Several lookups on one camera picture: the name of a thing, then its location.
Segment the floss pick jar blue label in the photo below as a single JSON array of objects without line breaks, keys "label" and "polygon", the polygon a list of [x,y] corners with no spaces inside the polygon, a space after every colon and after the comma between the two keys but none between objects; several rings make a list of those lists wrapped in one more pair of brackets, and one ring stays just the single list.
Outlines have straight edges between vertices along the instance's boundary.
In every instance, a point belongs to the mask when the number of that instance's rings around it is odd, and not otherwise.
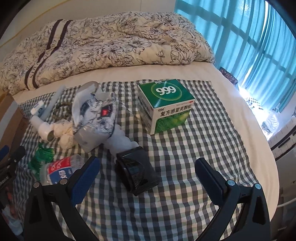
[{"label": "floss pick jar blue label", "polygon": [[47,163],[40,169],[40,182],[42,185],[52,185],[61,179],[69,179],[84,163],[85,159],[79,154]]}]

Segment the green wrapper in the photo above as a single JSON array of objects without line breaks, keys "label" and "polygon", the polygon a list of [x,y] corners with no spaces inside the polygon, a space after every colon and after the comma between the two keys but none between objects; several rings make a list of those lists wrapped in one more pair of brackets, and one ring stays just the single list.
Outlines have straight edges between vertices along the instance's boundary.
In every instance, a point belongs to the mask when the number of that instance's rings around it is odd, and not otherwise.
[{"label": "green wrapper", "polygon": [[46,148],[42,143],[38,144],[38,148],[28,163],[29,169],[32,171],[34,177],[39,181],[40,180],[40,170],[41,168],[48,163],[53,161],[55,151],[53,148]]}]

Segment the black shiny box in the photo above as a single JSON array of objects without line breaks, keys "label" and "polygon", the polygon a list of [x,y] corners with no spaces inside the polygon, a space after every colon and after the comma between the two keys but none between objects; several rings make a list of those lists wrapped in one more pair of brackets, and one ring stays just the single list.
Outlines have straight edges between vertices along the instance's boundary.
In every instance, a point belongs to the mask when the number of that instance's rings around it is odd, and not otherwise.
[{"label": "black shiny box", "polygon": [[159,177],[152,167],[148,153],[136,147],[116,154],[115,172],[126,190],[134,196],[156,187]]}]

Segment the white foam tube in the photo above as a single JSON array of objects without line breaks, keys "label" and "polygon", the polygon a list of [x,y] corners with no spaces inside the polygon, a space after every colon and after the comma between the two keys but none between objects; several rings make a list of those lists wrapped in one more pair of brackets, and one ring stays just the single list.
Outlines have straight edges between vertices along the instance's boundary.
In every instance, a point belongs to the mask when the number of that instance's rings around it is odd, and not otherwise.
[{"label": "white foam tube", "polygon": [[50,115],[54,105],[56,104],[57,100],[60,98],[63,90],[65,89],[65,85],[61,85],[58,90],[52,96],[48,106],[45,108],[44,112],[42,113],[40,119],[45,121],[47,117]]}]

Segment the floral tissue pack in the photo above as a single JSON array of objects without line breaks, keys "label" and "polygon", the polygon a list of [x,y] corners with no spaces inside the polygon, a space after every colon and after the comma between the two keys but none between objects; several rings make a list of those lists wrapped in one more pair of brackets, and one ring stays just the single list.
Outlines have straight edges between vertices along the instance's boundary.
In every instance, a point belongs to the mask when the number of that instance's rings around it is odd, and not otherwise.
[{"label": "floral tissue pack", "polygon": [[95,81],[78,88],[72,103],[73,134],[84,152],[90,152],[112,135],[117,111],[114,92],[103,92]]}]

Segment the green 999 medicine box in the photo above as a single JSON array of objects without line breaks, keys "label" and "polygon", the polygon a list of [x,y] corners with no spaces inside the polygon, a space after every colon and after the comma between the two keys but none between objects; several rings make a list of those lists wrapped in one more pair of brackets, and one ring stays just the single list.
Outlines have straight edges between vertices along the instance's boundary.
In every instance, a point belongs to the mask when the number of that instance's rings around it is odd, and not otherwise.
[{"label": "green 999 medicine box", "polygon": [[177,79],[155,80],[137,85],[140,117],[150,135],[183,125],[195,97]]}]

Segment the small blue white box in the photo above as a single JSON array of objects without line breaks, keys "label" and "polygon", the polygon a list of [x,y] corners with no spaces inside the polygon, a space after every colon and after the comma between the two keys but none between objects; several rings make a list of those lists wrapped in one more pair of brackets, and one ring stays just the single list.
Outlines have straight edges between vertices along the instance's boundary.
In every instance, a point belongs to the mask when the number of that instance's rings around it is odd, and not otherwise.
[{"label": "small blue white box", "polygon": [[45,104],[42,100],[38,101],[31,109],[31,115],[41,116],[45,110]]}]

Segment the cardboard box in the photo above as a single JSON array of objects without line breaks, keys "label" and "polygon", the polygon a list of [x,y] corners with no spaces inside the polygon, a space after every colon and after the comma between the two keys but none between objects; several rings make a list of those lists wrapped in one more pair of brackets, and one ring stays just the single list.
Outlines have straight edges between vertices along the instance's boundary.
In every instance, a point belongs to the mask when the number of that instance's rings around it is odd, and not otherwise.
[{"label": "cardboard box", "polygon": [[20,146],[28,123],[12,95],[1,90],[1,149],[7,152],[1,154],[3,162]]}]

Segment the floral quilt with stripes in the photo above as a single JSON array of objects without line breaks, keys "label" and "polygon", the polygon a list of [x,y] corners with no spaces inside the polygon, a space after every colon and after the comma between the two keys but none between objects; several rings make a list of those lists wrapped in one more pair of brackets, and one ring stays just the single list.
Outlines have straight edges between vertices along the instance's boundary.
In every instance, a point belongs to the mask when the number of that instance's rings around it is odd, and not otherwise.
[{"label": "floral quilt with stripes", "polygon": [[12,95],[95,69],[215,61],[195,25],[177,13],[124,12],[57,20],[22,40],[1,62]]}]

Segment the blue curtain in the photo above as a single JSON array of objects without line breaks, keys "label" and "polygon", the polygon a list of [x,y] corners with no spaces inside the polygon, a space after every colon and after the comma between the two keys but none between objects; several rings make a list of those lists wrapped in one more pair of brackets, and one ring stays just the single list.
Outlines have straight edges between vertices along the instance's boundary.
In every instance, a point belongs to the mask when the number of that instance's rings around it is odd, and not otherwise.
[{"label": "blue curtain", "polygon": [[176,1],[175,12],[208,41],[224,68],[265,109],[284,110],[295,93],[295,38],[266,1]]}]

